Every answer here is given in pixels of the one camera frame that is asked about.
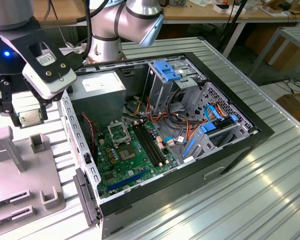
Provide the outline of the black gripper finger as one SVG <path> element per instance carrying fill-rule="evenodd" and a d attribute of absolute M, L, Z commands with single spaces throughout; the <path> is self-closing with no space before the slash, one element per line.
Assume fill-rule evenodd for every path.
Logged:
<path fill-rule="evenodd" d="M 2 77 L 0 79 L 0 91 L 0 114 L 8 114 L 13 125 L 20 127 L 21 122 L 12 104 L 12 81 L 10 77 Z"/>
<path fill-rule="evenodd" d="M 25 84 L 28 87 L 28 89 L 31 91 L 31 93 L 33 94 L 33 96 L 39 102 L 43 119 L 44 120 L 48 120 L 48 115 L 47 115 L 47 109 L 46 109 L 46 107 L 47 107 L 47 105 L 49 105 L 49 101 L 46 100 L 46 99 L 43 99 L 40 96 L 40 94 L 33 88 L 33 86 L 28 81 L 25 81 Z"/>

